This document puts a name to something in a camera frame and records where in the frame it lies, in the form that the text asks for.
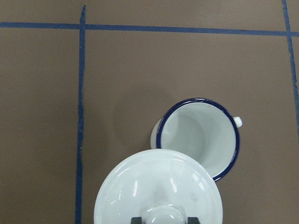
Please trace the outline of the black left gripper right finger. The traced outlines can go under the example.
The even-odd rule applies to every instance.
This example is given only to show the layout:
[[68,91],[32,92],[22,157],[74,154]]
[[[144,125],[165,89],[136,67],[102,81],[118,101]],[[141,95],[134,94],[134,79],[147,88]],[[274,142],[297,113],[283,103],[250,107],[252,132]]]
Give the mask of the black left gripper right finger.
[[199,224],[199,218],[198,217],[188,217],[187,223],[188,224]]

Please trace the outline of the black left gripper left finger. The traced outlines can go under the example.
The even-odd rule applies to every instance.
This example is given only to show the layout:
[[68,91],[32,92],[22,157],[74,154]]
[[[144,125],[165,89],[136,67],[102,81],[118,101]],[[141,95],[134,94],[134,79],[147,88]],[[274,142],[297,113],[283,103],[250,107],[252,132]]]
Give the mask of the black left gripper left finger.
[[131,224],[142,224],[142,217],[133,217],[131,218]]

